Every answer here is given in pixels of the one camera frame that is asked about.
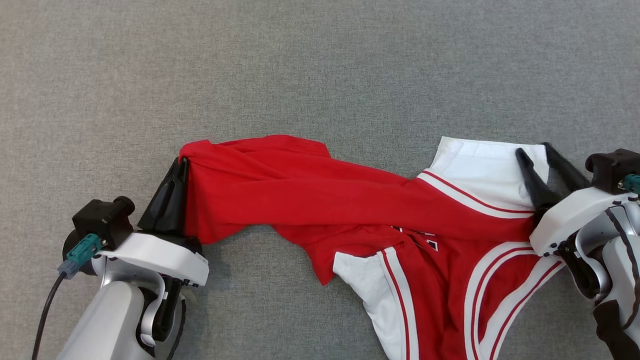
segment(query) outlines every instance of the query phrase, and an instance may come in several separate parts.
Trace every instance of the cable connector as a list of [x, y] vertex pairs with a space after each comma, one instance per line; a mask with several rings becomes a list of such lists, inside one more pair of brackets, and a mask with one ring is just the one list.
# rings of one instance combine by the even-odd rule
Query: cable connector
[[85, 262], [102, 250], [102, 240], [96, 234], [85, 236], [70, 252], [67, 253], [67, 259], [58, 266], [58, 273], [66, 274], [66, 279], [71, 279], [80, 270]]
[[628, 192], [640, 194], [640, 175], [627, 175], [620, 181], [619, 187]]

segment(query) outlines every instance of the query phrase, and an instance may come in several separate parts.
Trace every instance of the white stripe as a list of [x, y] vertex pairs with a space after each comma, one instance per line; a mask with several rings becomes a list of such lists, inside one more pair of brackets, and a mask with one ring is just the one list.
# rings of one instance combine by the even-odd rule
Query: white stripe
[[400, 289], [400, 294], [402, 295], [404, 304], [407, 328], [409, 330], [409, 356], [407, 357], [407, 360], [419, 360], [418, 329], [415, 324], [415, 312], [413, 310], [413, 298], [411, 296], [411, 290], [409, 289], [409, 282], [406, 280], [402, 266], [400, 266], [396, 250], [394, 248], [387, 248], [385, 249], [385, 252], [387, 253], [389, 267], [391, 268], [394, 277], [396, 277], [396, 282]]
[[[520, 285], [520, 287], [518, 287], [516, 290], [510, 293], [507, 297], [505, 297], [504, 300], [502, 300], [498, 308], [491, 315], [491, 318], [487, 322], [486, 331], [484, 332], [484, 338], [480, 342], [480, 353], [482, 353], [482, 356], [484, 358], [486, 359], [490, 358], [491, 351], [493, 350], [493, 346], [497, 341], [500, 330], [502, 329], [502, 326], [506, 322], [508, 322], [508, 324], [507, 326], [505, 326], [504, 331], [502, 332], [501, 338], [504, 338], [504, 335], [509, 330], [509, 326], [511, 325], [511, 322], [513, 322], [513, 319], [516, 318], [519, 312], [519, 310], [516, 310], [513, 313], [513, 316], [509, 318], [509, 315], [514, 310], [514, 308], [527, 295], [531, 296], [533, 294], [533, 292], [531, 294], [529, 294], [529, 292], [531, 292], [531, 290], [533, 290], [536, 285], [541, 286], [544, 283], [543, 281], [543, 282], [540, 282], [540, 284], [538, 284], [538, 281], [540, 281], [540, 279], [545, 275], [545, 273], [550, 268], [555, 266], [557, 263], [558, 263], [558, 260], [553, 257], [540, 258], [540, 260], [538, 260], [534, 268], [531, 270], [531, 273], [529, 274], [529, 277], [527, 278], [527, 280], [525, 280], [525, 282], [523, 282], [522, 285]], [[554, 269], [553, 272], [547, 274], [548, 275], [547, 279], [551, 277], [551, 275], [555, 274], [560, 268], [562, 268], [562, 266], [558, 266], [558, 268]], [[520, 304], [519, 309], [522, 308], [522, 306], [525, 303], [526, 303], [526, 300], [523, 301], [522, 304]], [[499, 349], [500, 349], [499, 347], [496, 348], [496, 357]]]
[[[551, 277], [553, 275], [555, 275], [563, 267], [564, 267], [564, 263], [561, 263], [561, 265], [559, 265], [557, 268], [553, 269], [553, 271], [551, 271], [549, 274], [547, 274], [547, 276], [540, 282], [540, 285], [536, 288], [536, 290], [540, 289], [540, 287], [542, 287], [549, 279], [551, 279]], [[505, 338], [505, 336], [507, 334], [507, 331], [511, 327], [511, 324], [513, 323], [513, 320], [515, 320], [515, 318], [518, 316], [518, 313], [520, 312], [520, 310], [522, 310], [522, 308], [525, 306], [527, 301], [529, 301], [529, 299], [533, 296], [533, 294], [536, 292], [536, 290], [534, 290], [531, 294], [529, 294], [529, 296], [516, 308], [516, 310], [513, 313], [513, 316], [509, 319], [509, 322], [505, 325], [504, 331], [502, 332], [502, 335], [500, 336], [500, 339], [498, 339], [498, 345], [495, 347], [494, 359], [498, 358], [498, 353], [500, 352], [500, 348], [502, 347], [502, 342], [504, 341], [504, 338]]]
[[[500, 211], [500, 210], [496, 210], [496, 209], [492, 209], [492, 208], [488, 208], [485, 205], [482, 205], [480, 202], [476, 201], [475, 199], [470, 198], [469, 196], [455, 190], [454, 188], [451, 188], [449, 185], [441, 182], [440, 180], [436, 179], [433, 176], [430, 176], [428, 174], [425, 173], [420, 173], [420, 175], [418, 175], [416, 178], [424, 180], [425, 182], [427, 182], [428, 184], [430, 184], [431, 186], [433, 186], [434, 188], [436, 188], [437, 190], [440, 190], [442, 193], [444, 193], [445, 195], [449, 196], [450, 198], [454, 199], [455, 201], [458, 201], [460, 204], [465, 205], [468, 208], [472, 208], [473, 210], [479, 211], [483, 214], [487, 214], [490, 215], [492, 217], [497, 217], [497, 218], [528, 218], [532, 215], [532, 213], [510, 213], [508, 211]], [[475, 196], [472, 192], [465, 190], [465, 192], [469, 193], [470, 195], [473, 195], [475, 198], [479, 199], [479, 197]]]
[[[478, 264], [476, 264], [474, 271], [471, 273], [471, 277], [469, 278], [469, 283], [467, 284], [467, 293], [465, 294], [465, 314], [464, 314], [465, 350], [467, 352], [467, 358], [469, 360], [476, 360], [476, 357], [474, 355], [474, 351], [472, 348], [473, 343], [475, 343], [476, 345], [476, 352], [481, 356], [480, 345], [477, 338], [477, 325], [478, 325], [477, 316], [479, 314], [479, 311], [476, 311], [476, 307], [474, 304], [474, 297], [476, 295], [476, 290], [478, 289], [478, 287], [481, 288], [478, 301], [477, 301], [477, 306], [479, 307], [482, 301], [484, 288], [486, 287], [486, 282], [489, 280], [489, 278], [495, 272], [498, 266], [500, 266], [503, 262], [507, 261], [513, 256], [516, 256], [519, 254], [535, 254], [535, 252], [533, 252], [533, 250], [519, 250], [519, 251], [514, 251], [507, 256], [504, 256], [502, 259], [496, 262], [496, 264], [494, 264], [492, 269], [489, 269], [490, 272], [485, 277], [484, 286], [483, 284], [480, 284], [480, 280], [482, 279], [484, 273], [487, 271], [491, 263], [493, 263], [497, 258], [501, 257], [502, 255], [504, 255], [510, 250], [517, 249], [520, 247], [527, 247], [529, 249], [531, 248], [531, 246], [527, 242], [501, 243], [500, 245], [494, 247], [491, 251], [487, 252], [483, 256], [483, 258], [480, 259], [480, 261], [478, 261]], [[472, 319], [475, 319], [475, 326], [473, 329], [471, 328]]]
[[404, 331], [404, 316], [402, 313], [402, 306], [400, 305], [400, 298], [398, 297], [398, 293], [396, 291], [396, 285], [394, 284], [393, 279], [391, 278], [391, 275], [389, 274], [389, 271], [387, 269], [387, 264], [385, 263], [385, 258], [384, 255], [382, 254], [382, 251], [378, 251], [377, 252], [378, 255], [378, 260], [380, 261], [380, 267], [382, 267], [382, 271], [385, 274], [385, 277], [387, 278], [387, 282], [389, 285], [389, 288], [391, 289], [391, 293], [394, 296], [394, 300], [396, 302], [396, 309], [398, 314], [396, 315], [398, 317], [398, 319], [400, 320], [400, 360], [406, 360], [406, 333]]

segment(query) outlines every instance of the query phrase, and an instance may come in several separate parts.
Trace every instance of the red jersey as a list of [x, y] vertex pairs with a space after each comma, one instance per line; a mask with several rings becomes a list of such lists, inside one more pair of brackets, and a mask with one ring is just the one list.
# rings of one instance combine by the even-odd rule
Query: red jersey
[[517, 147], [546, 179], [541, 145], [443, 138], [433, 164], [406, 179], [292, 136], [190, 143], [186, 232], [206, 244], [271, 224], [322, 284], [337, 274], [356, 291], [389, 359], [493, 360], [562, 267], [527, 242]]

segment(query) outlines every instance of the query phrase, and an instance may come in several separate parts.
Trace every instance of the red stripe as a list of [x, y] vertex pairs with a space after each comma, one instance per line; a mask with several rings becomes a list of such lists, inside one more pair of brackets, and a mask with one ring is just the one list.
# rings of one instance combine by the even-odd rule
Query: red stripe
[[476, 357], [476, 359], [480, 359], [480, 357], [478, 356], [477, 353], [477, 349], [476, 349], [476, 342], [475, 342], [475, 336], [474, 336], [474, 325], [476, 324], [476, 302], [478, 300], [478, 296], [480, 295], [480, 289], [482, 288], [482, 283], [484, 282], [484, 279], [487, 276], [487, 273], [489, 272], [489, 270], [498, 262], [500, 261], [500, 259], [504, 258], [505, 256], [507, 256], [508, 254], [514, 252], [514, 251], [521, 251], [521, 250], [531, 250], [531, 248], [528, 247], [517, 247], [515, 249], [511, 249], [503, 254], [501, 254], [500, 256], [498, 256], [497, 258], [495, 258], [491, 264], [489, 264], [489, 266], [486, 267], [486, 269], [484, 270], [484, 273], [482, 274], [482, 277], [480, 278], [480, 282], [479, 282], [479, 286], [478, 289], [476, 289], [476, 294], [474, 294], [474, 301], [473, 301], [473, 307], [474, 310], [473, 312], [471, 312], [471, 349], [474, 352], [474, 356]]
[[468, 197], [469, 199], [472, 199], [474, 201], [476, 201], [478, 204], [482, 205], [482, 206], [486, 206], [487, 208], [490, 209], [494, 209], [497, 211], [503, 211], [505, 213], [514, 213], [514, 214], [533, 214], [533, 211], [531, 210], [511, 210], [511, 209], [502, 209], [502, 208], [497, 208], [495, 206], [489, 205], [486, 202], [478, 199], [477, 197], [474, 197], [473, 195], [469, 194], [468, 192], [458, 188], [457, 186], [451, 184], [450, 182], [446, 181], [445, 179], [442, 179], [441, 177], [437, 176], [436, 174], [432, 173], [432, 172], [428, 172], [427, 170], [422, 172], [423, 174], [427, 174], [433, 178], [435, 178], [436, 180], [440, 181], [441, 183], [443, 183], [444, 185], [447, 185], [448, 187], [452, 188], [453, 190], [456, 190], [457, 192], [461, 193], [462, 195]]
[[402, 308], [402, 316], [404, 318], [404, 338], [406, 341], [406, 358], [409, 359], [409, 325], [406, 318], [406, 311], [404, 310], [404, 301], [402, 300], [402, 294], [400, 293], [400, 287], [398, 286], [398, 282], [396, 281], [396, 277], [394, 276], [393, 271], [391, 270], [391, 266], [389, 265], [389, 260], [387, 259], [387, 254], [385, 251], [382, 251], [382, 257], [385, 260], [385, 265], [387, 266], [387, 271], [389, 271], [389, 276], [391, 276], [391, 281], [394, 282], [394, 286], [396, 287], [396, 293], [398, 294], [398, 299], [400, 300], [400, 307]]
[[500, 342], [500, 337], [502, 337], [502, 333], [504, 332], [505, 328], [507, 327], [507, 324], [509, 323], [509, 320], [513, 317], [513, 314], [516, 312], [516, 309], [518, 309], [518, 307], [520, 307], [520, 305], [527, 300], [531, 294], [533, 294], [539, 287], [540, 284], [545, 280], [545, 278], [551, 274], [552, 271], [554, 271], [557, 267], [559, 267], [561, 264], [561, 262], [557, 262], [554, 266], [551, 266], [551, 268], [549, 270], [547, 270], [547, 272], [545, 272], [544, 275], [542, 275], [542, 277], [540, 278], [540, 280], [538, 280], [538, 282], [536, 283], [536, 285], [533, 287], [533, 289], [531, 289], [531, 291], [529, 291], [527, 293], [527, 295], [525, 295], [524, 298], [522, 298], [522, 300], [520, 300], [516, 306], [513, 308], [513, 310], [511, 310], [511, 312], [509, 313], [509, 316], [507, 316], [507, 320], [504, 322], [504, 324], [502, 324], [502, 327], [500, 328], [500, 332], [498, 332], [498, 337], [495, 339], [495, 343], [493, 344], [493, 348], [491, 350], [491, 356], [489, 357], [489, 359], [493, 359], [494, 355], [495, 355], [495, 351], [496, 349], [498, 349], [498, 343]]

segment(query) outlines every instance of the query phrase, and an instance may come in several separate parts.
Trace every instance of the gray fabric surface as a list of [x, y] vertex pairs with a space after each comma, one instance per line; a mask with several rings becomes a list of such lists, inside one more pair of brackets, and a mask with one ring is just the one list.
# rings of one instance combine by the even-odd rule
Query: gray fabric surface
[[[0, 3], [0, 347], [27, 359], [71, 216], [137, 220], [181, 145], [288, 133], [414, 176], [443, 136], [551, 141], [574, 163], [639, 150], [636, 0]], [[176, 359], [384, 359], [356, 295], [269, 227], [207, 247]], [[54, 359], [98, 288], [54, 300]], [[503, 360], [610, 359], [563, 270]]]

